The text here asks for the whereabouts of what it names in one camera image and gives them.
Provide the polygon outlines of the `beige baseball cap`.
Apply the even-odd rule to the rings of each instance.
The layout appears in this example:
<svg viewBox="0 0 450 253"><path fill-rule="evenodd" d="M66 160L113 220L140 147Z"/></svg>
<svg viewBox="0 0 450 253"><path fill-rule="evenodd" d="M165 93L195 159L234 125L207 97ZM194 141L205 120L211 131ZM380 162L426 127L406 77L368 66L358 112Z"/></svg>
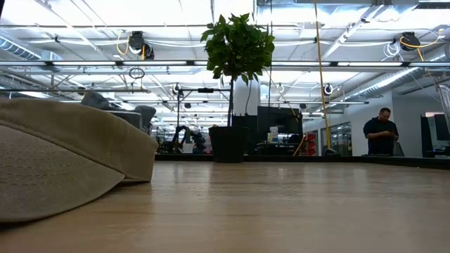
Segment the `beige baseball cap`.
<svg viewBox="0 0 450 253"><path fill-rule="evenodd" d="M149 182L157 142L80 104L0 99L0 223L85 205L125 179Z"/></svg>

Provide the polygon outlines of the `clear plastic bin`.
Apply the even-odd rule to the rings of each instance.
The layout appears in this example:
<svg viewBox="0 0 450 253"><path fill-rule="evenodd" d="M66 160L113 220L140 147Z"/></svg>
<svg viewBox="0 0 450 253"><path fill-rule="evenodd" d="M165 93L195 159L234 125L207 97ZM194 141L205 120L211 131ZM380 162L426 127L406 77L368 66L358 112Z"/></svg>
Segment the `clear plastic bin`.
<svg viewBox="0 0 450 253"><path fill-rule="evenodd" d="M439 84L439 95L442 102L442 107L444 109L444 115L446 118L447 129L450 133L450 85L448 84Z"/></svg>
<svg viewBox="0 0 450 253"><path fill-rule="evenodd" d="M122 118L144 133L150 134L151 119L155 115L154 109L106 110L106 112Z"/></svg>

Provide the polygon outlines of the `red storage rack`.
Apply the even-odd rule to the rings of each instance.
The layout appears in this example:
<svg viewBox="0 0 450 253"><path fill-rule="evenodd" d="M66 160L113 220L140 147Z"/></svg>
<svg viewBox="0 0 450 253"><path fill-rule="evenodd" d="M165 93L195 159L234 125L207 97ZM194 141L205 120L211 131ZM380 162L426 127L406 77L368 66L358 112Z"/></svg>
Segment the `red storage rack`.
<svg viewBox="0 0 450 253"><path fill-rule="evenodd" d="M307 156L316 156L317 155L317 132L316 131L310 131L307 132L306 135L307 138Z"/></svg>

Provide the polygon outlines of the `person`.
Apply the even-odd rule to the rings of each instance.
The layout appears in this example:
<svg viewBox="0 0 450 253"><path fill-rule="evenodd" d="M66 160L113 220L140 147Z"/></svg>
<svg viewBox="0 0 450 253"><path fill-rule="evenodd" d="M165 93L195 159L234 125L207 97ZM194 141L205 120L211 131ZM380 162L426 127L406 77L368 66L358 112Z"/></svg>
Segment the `person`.
<svg viewBox="0 0 450 253"><path fill-rule="evenodd" d="M368 155L393 156L394 143L399 139L397 125L390 121L391 110L381 108L377 117L367 121L363 133L368 141Z"/></svg>

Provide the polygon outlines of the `black plant pot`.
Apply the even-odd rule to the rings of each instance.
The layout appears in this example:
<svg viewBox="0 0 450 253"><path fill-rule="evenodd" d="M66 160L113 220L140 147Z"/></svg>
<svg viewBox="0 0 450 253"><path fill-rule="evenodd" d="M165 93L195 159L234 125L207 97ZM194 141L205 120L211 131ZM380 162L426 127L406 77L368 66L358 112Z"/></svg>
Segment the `black plant pot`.
<svg viewBox="0 0 450 253"><path fill-rule="evenodd" d="M215 126L209 128L214 161L241 163L247 145L248 129L242 126Z"/></svg>

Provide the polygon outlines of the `black metal table frame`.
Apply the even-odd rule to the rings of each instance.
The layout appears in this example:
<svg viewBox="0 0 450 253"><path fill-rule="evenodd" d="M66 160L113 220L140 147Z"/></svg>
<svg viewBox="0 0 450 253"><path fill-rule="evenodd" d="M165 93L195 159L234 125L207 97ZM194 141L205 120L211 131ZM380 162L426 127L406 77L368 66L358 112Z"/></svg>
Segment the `black metal table frame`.
<svg viewBox="0 0 450 253"><path fill-rule="evenodd" d="M193 154L157 154L156 161L182 161L182 162L213 162L213 155ZM250 155L242 158L243 162L315 162L315 163L367 163L383 164L400 167L415 167L425 169L441 169L450 171L450 159L419 158L419 157L309 157L309 156L277 156L277 155Z"/></svg>

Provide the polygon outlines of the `silver ventilation duct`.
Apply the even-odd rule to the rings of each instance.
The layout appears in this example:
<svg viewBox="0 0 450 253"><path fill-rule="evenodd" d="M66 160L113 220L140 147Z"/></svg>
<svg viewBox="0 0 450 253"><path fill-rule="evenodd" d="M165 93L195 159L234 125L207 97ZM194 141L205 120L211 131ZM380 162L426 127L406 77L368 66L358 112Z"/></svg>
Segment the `silver ventilation duct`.
<svg viewBox="0 0 450 253"><path fill-rule="evenodd" d="M431 61L425 62L411 62L407 67L398 72L390 72L383 74L369 82L366 82L360 91L347 93L344 101L356 99L357 97L368 97L382 94L393 88L401 86L407 82L412 82L414 79L425 74L426 67L450 67L450 53L438 53L431 57Z"/></svg>

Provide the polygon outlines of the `distant black metal frame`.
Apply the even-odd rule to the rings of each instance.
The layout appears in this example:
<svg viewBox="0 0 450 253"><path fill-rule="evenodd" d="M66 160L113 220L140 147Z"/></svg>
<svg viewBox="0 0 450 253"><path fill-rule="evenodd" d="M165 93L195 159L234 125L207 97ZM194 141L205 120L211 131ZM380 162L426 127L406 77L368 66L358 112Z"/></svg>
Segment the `distant black metal frame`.
<svg viewBox="0 0 450 253"><path fill-rule="evenodd" d="M227 126L231 126L231 115L233 112L233 89L213 89L213 88L198 88L198 89L181 89L179 86L176 86L178 88L177 95L176 95L176 104L177 104L177 111L176 111L176 131L179 132L180 127L180 105L181 105L181 92L187 92L187 94L184 96L184 98L188 98L189 95L192 92L197 93L214 93L219 92L223 97L226 98L224 95L224 92L229 92L228 102L229 102L229 109L227 114Z"/></svg>

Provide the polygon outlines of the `black desk monitor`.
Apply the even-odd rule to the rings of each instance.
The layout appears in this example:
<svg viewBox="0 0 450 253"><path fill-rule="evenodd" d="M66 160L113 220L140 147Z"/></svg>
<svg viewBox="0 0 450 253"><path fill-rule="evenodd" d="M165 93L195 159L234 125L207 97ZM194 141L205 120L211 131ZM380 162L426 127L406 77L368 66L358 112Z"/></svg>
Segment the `black desk monitor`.
<svg viewBox="0 0 450 253"><path fill-rule="evenodd" d="M282 134L302 134L302 113L298 109L259 106L257 131L267 134L271 127Z"/></svg>
<svg viewBox="0 0 450 253"><path fill-rule="evenodd" d="M443 114L434 115L435 128L438 141L450 141L450 132Z"/></svg>

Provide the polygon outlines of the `green leafy plant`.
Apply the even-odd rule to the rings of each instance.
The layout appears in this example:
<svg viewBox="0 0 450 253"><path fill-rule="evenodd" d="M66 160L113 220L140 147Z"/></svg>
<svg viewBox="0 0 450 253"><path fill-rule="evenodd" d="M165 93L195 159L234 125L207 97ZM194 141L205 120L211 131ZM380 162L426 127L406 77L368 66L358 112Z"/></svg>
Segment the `green leafy plant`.
<svg viewBox="0 0 450 253"><path fill-rule="evenodd" d="M220 16L216 23L207 25L200 41L205 43L207 70L213 78L229 78L230 96L227 126L231 126L234 109L234 86L238 80L250 85L262 76L262 70L272 66L275 36L270 26L250 22L250 14Z"/></svg>

